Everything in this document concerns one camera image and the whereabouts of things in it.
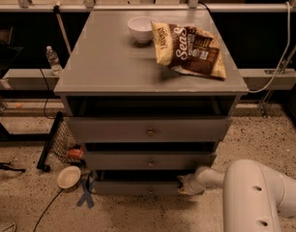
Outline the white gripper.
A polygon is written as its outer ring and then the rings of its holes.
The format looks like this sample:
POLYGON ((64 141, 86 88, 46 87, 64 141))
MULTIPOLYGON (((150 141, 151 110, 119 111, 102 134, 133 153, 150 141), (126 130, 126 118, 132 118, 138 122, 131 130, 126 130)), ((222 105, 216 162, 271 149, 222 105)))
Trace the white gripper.
POLYGON ((206 190, 204 184, 196 174, 188 174, 178 177, 178 192, 186 195, 197 195, 206 190))

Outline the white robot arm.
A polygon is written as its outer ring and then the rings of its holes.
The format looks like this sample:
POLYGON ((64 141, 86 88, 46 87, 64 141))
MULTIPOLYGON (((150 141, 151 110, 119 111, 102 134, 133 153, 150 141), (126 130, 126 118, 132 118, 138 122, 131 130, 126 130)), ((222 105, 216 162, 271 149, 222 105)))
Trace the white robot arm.
POLYGON ((223 232, 281 232, 280 218, 296 218, 296 180, 255 160, 236 160, 223 173, 200 166, 178 180, 186 195, 222 190, 223 232))

